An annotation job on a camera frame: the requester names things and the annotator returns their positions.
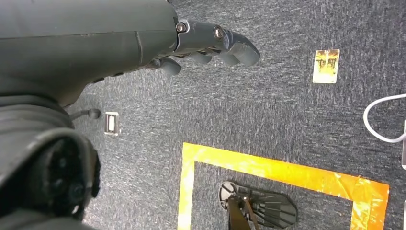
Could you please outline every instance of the gray carpet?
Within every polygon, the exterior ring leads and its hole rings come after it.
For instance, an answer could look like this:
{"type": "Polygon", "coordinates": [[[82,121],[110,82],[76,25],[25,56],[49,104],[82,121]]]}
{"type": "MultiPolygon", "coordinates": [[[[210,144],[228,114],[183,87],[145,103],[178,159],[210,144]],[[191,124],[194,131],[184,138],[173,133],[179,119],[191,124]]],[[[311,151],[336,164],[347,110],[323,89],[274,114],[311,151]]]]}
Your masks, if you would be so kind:
{"type": "MultiPolygon", "coordinates": [[[[405,93],[404,0],[184,0],[181,18],[219,23],[245,34],[261,61],[225,67],[181,60],[168,77],[141,70],[90,86],[69,111],[98,107],[120,114],[122,133],[103,134],[103,121],[77,120],[99,149],[100,195],[86,222],[99,229],[176,229],[184,141],[362,176],[390,185],[385,229],[401,229],[406,171],[401,144],[374,138],[364,108],[405,93]],[[312,83],[314,53],[341,51],[336,84],[312,83]]],[[[377,106],[373,127],[402,133],[406,100],[377,106]]],[[[251,175],[197,164],[192,229],[226,229],[219,185],[241,184],[286,193],[297,204],[291,229],[350,228],[350,201],[251,175]]]]}

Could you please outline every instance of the small white label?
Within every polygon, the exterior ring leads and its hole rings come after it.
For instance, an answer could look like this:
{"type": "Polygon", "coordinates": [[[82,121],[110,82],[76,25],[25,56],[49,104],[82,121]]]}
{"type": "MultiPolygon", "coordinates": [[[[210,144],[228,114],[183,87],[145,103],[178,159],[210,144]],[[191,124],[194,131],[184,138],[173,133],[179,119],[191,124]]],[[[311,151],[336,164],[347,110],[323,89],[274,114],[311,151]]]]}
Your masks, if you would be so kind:
{"type": "Polygon", "coordinates": [[[114,131],[114,116],[109,117],[109,131],[114,131]]]}

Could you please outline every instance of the yellow sticker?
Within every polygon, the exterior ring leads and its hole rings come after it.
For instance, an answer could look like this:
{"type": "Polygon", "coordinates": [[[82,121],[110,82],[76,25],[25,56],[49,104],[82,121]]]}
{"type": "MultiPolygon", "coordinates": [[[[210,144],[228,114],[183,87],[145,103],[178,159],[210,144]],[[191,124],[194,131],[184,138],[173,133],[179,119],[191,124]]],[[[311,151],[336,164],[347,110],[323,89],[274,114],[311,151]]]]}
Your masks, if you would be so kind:
{"type": "Polygon", "coordinates": [[[336,83],[339,49],[318,50],[315,55],[313,83],[336,83]]]}

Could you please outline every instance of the bolt head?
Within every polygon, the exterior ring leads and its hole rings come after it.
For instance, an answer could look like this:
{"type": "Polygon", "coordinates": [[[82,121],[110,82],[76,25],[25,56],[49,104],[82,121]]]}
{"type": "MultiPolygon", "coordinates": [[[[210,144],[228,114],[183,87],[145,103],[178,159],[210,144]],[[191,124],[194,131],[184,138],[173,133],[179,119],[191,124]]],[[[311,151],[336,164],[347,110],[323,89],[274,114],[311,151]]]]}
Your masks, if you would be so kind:
{"type": "Polygon", "coordinates": [[[178,23],[177,25],[176,25],[176,31],[177,32],[185,32],[186,31],[186,25],[185,24],[183,24],[183,23],[178,23]]]}
{"type": "Polygon", "coordinates": [[[219,40],[223,39],[224,33],[221,27],[218,26],[214,29],[214,36],[219,40]]]}
{"type": "Polygon", "coordinates": [[[65,158],[59,159],[59,167],[60,167],[60,168],[65,168],[65,167],[66,167],[66,164],[67,164],[67,162],[66,162],[66,159],[65,159],[65,158]]]}
{"type": "Polygon", "coordinates": [[[69,198],[73,203],[79,202],[84,198],[85,188],[81,184],[72,184],[69,188],[69,198]]]}
{"type": "Polygon", "coordinates": [[[59,195],[64,192],[65,182],[63,179],[59,178],[52,183],[52,194],[59,195]]]}

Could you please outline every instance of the sticker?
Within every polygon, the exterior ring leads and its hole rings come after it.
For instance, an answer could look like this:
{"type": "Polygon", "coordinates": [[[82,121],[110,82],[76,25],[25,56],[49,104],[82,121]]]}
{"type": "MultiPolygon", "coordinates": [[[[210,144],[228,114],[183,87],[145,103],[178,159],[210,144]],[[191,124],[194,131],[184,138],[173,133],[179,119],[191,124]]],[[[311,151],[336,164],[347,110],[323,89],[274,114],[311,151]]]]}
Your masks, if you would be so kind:
{"type": "Polygon", "coordinates": [[[318,50],[315,55],[313,83],[336,83],[339,49],[318,50]]]}
{"type": "Polygon", "coordinates": [[[353,201],[351,230],[383,230],[389,197],[387,184],[339,172],[190,143],[183,143],[182,149],[178,230],[191,229],[195,162],[353,201]]]}
{"type": "Polygon", "coordinates": [[[104,133],[107,135],[118,136],[118,113],[106,112],[104,133]]]}

